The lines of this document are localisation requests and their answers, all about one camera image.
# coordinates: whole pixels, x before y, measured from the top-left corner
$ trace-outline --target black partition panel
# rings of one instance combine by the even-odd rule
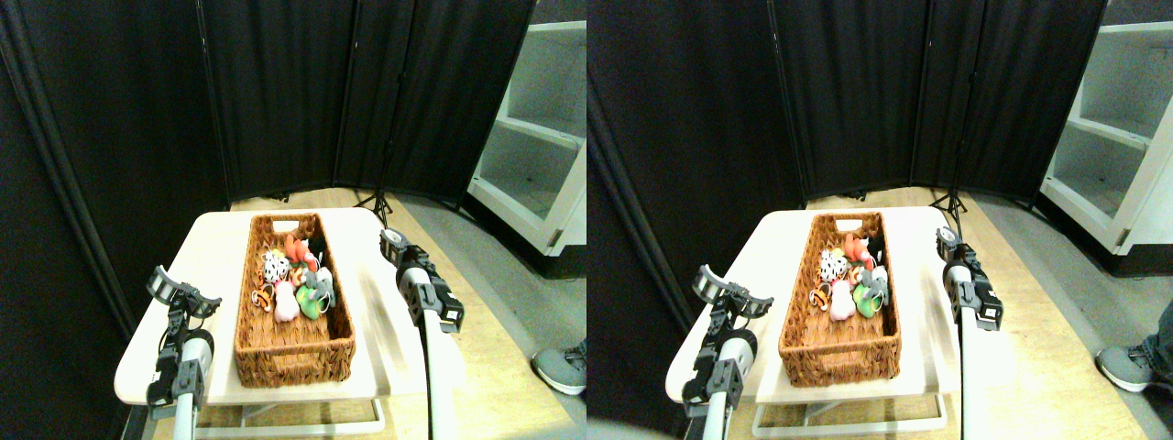
[[[54,195],[0,63],[2,436],[113,438],[126,420],[114,371],[126,341]]]
[[[678,284],[724,273],[802,198],[766,4],[608,9],[588,36],[601,116]]]
[[[416,1],[387,187],[456,199],[509,84],[533,1]],[[364,182],[375,184],[375,178]]]
[[[598,176],[595,157],[586,161],[588,176]],[[598,178],[588,178],[586,246],[592,258],[588,259],[586,415],[679,434],[686,424],[684,411],[664,393],[664,375],[686,332],[672,319],[672,305],[663,300],[637,257],[637,244],[603,187]]]
[[[197,216],[228,203],[195,11],[65,0],[20,9],[67,172],[100,238],[90,245],[104,249],[140,317],[151,269],[170,264]]]
[[[412,9],[411,1],[368,1],[358,11],[335,185],[371,185],[379,181],[399,97]]]
[[[906,184],[928,2],[773,5],[806,197]]]
[[[913,157],[913,184],[948,187],[965,123],[970,75],[977,59],[984,2],[937,0],[931,5],[924,54],[924,93]]]
[[[958,184],[1032,197],[1055,154],[1104,1],[988,1]]]
[[[353,6],[203,4],[233,199],[333,180]]]
[[[605,354],[591,354],[591,370],[629,379],[592,381],[588,413],[679,434],[683,409],[665,398],[663,378],[679,332],[703,305],[689,282],[706,263],[725,273],[765,215],[795,209],[802,199],[767,4],[590,8],[588,245],[591,255],[625,253],[604,257],[616,260],[608,262],[605,277],[630,279],[638,292],[591,290],[588,338],[613,344],[597,348]],[[597,184],[623,203],[599,211],[608,201],[599,199]],[[624,223],[623,238],[609,230],[615,215]],[[639,257],[631,258],[632,251]],[[649,283],[660,292],[645,293]],[[655,324],[621,310],[597,320],[599,304],[631,304]],[[590,393],[604,395],[594,400]],[[591,405],[605,400],[611,406]]]

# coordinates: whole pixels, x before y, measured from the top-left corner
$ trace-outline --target shelf board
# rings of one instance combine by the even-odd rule
[[[1100,34],[1126,34],[1141,32],[1173,32],[1173,21],[1153,21],[1147,23],[1100,26]]]
[[[529,25],[527,29],[531,33],[537,32],[565,32],[565,31],[586,31],[586,21],[563,21],[558,23],[541,23],[541,25]]]
[[[586,45],[586,22],[567,21],[561,23],[529,25],[527,40],[545,40],[567,46]]]
[[[1097,43],[1116,41],[1140,48],[1167,46],[1173,40],[1173,21],[1100,26]]]
[[[1083,117],[1067,119],[1067,123],[1080,130],[1128,145],[1140,151],[1148,150],[1148,145],[1153,142],[1153,140],[1135,133]]]
[[[558,131],[550,127],[542,127],[529,121],[522,121],[516,117],[497,116],[496,123],[510,130],[548,141],[571,151],[578,151],[578,145],[586,142],[583,137]]]

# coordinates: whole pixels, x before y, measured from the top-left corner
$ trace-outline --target plush toy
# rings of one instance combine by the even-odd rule
[[[301,314],[305,314],[306,318],[318,319],[318,302],[312,299],[313,293],[313,289],[303,284],[301,287],[297,290],[297,304],[301,309]]]
[[[847,282],[836,279],[830,284],[830,320],[843,320],[852,314],[855,314],[852,287]]]
[[[830,283],[845,271],[847,271],[847,259],[832,251],[822,251],[819,260],[819,278],[822,278],[825,283]]]
[[[305,262],[306,268],[310,268],[311,272],[317,272],[318,271],[318,266],[319,266],[319,264],[318,264],[318,257],[314,257],[313,252],[305,252],[305,256],[301,257],[301,260]]]
[[[293,283],[294,287],[301,286],[301,278],[305,273],[305,266],[300,264],[294,264],[293,269],[290,269],[290,283]]]
[[[314,300],[325,300],[325,309],[321,310],[323,313],[330,310],[334,305],[334,275],[330,273],[330,269],[321,268],[318,269],[316,273],[318,278],[317,296]]]
[[[877,266],[884,264],[884,262],[883,262],[883,246],[884,246],[884,239],[883,239],[882,235],[875,236],[875,237],[872,237],[870,239],[868,239],[868,244],[867,244],[868,253],[872,253],[872,257],[874,257],[873,259],[875,259],[875,265],[877,265]]]
[[[305,262],[311,272],[318,271],[318,259],[310,253],[310,242],[296,239],[292,233],[285,236],[285,258],[290,263]]]
[[[875,269],[875,259],[868,252],[867,238],[859,238],[854,233],[848,232],[847,238],[843,241],[843,251],[847,253],[848,260],[862,262],[863,268],[867,270]]]
[[[883,266],[875,271],[865,270],[860,277],[860,285],[855,286],[852,299],[865,318],[873,317],[880,307],[888,305],[888,271]]]
[[[272,253],[265,253],[265,283],[277,284],[277,282],[285,279],[290,272],[290,262],[285,258],[271,258]]]
[[[277,283],[277,306],[273,307],[273,317],[278,323],[291,321],[300,313],[297,298],[293,296],[293,283]]]
[[[865,270],[866,269],[863,269],[863,265],[861,264],[852,264],[852,268],[847,270],[847,276],[843,277],[843,279],[852,285],[852,289],[855,289],[855,286],[860,284],[860,278]]]

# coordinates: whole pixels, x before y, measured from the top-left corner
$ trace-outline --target pink plush toy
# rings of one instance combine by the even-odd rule
[[[277,283],[277,306],[273,307],[273,317],[278,323],[291,321],[301,313],[301,306],[297,304],[293,296],[293,283]]]
[[[836,279],[830,284],[830,320],[843,320],[852,314],[855,314],[852,286],[842,279]]]

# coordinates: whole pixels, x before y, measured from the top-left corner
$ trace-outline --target dalmatian plush toy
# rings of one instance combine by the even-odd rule
[[[273,252],[265,252],[265,282],[276,284],[290,272],[290,260]]]
[[[847,258],[842,255],[833,253],[832,251],[822,251],[821,258],[819,260],[819,277],[823,282],[830,283],[840,275],[847,271]]]

